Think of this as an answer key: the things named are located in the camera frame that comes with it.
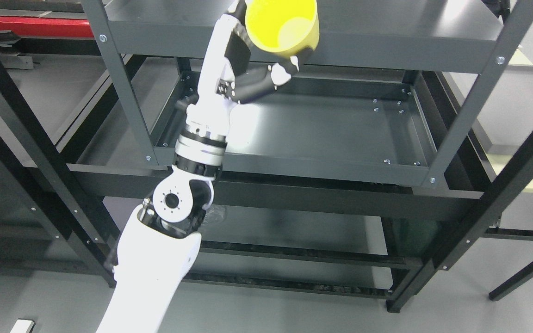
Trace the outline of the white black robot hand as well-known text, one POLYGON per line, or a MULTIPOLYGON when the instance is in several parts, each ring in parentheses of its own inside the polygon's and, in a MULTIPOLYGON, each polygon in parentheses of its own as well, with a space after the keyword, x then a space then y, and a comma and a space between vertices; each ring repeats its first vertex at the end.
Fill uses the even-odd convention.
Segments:
POLYGON ((256 47, 245 26, 249 2, 233 1, 215 23, 199 74, 198 99, 186 108, 184 137, 225 141, 235 106, 275 93, 314 53, 305 49, 298 55, 280 57, 256 47))

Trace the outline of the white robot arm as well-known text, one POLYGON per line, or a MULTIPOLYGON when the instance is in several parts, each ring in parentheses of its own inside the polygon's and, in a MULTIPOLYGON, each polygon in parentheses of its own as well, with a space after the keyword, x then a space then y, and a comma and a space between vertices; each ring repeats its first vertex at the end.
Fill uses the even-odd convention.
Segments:
POLYGON ((99 333, 156 333, 201 245, 198 231, 214 199, 225 131, 185 129, 172 173, 131 213, 110 261, 116 288, 99 333))

